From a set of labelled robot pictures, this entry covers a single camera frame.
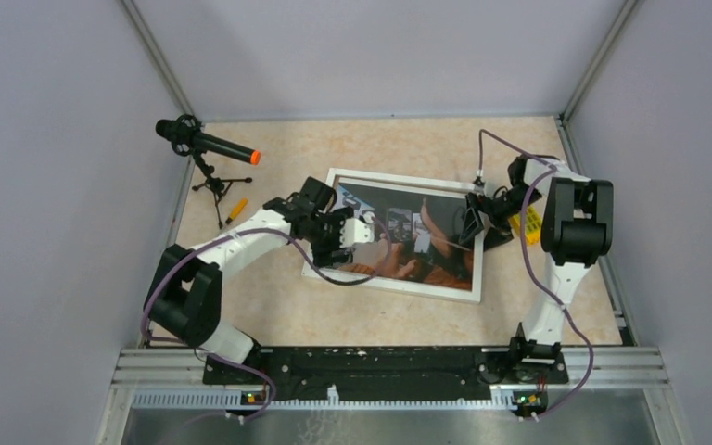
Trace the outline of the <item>white wooden picture frame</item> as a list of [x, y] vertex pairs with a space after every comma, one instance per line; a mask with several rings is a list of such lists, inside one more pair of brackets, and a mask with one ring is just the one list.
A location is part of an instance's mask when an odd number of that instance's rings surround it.
[[323, 268], [338, 281], [362, 280], [372, 289], [478, 304], [483, 258], [478, 234], [463, 242], [468, 183], [397, 174], [330, 169], [336, 209], [380, 222], [372, 239]]

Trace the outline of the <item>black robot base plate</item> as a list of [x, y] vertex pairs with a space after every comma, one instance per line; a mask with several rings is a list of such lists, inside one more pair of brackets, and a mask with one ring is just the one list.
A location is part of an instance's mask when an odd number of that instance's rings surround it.
[[494, 385], [566, 384], [564, 358], [554, 367], [514, 369], [508, 348], [270, 347], [251, 352], [242, 368], [212, 358], [210, 386], [276, 389], [277, 401], [316, 401], [335, 388], [343, 401], [487, 400]]

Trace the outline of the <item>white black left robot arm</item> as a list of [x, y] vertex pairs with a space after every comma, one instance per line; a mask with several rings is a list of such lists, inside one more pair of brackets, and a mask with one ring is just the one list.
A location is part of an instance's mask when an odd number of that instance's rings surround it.
[[373, 228], [354, 209], [334, 210], [337, 192], [308, 178], [289, 197], [264, 203], [249, 219], [193, 248], [163, 252], [148, 292], [142, 328], [155, 323], [185, 345], [225, 359], [238, 383], [259, 374], [256, 341], [222, 318], [223, 284], [263, 255], [304, 240], [318, 268], [339, 264], [349, 248], [373, 238]]

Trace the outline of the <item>yellow screwdriver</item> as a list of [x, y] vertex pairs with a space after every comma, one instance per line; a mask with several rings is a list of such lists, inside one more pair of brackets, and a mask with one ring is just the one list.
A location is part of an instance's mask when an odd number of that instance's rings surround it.
[[230, 213], [227, 215], [227, 217], [222, 220], [219, 220], [219, 228], [223, 229], [225, 226], [230, 225], [238, 216], [239, 214], [244, 210], [246, 205], [248, 204], [248, 199], [247, 198], [242, 198], [240, 199], [234, 207], [231, 209]]

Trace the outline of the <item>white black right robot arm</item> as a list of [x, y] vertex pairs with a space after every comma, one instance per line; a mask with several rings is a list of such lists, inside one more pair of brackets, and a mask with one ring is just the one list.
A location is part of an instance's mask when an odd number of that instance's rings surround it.
[[506, 357], [509, 375], [530, 382], [559, 361], [565, 311], [587, 272], [612, 246], [614, 186], [549, 156], [520, 155], [507, 171], [511, 186], [501, 194], [488, 197], [482, 189], [466, 194], [458, 242], [488, 250], [511, 241], [510, 218], [528, 215], [529, 206], [545, 198], [540, 224], [545, 280]]

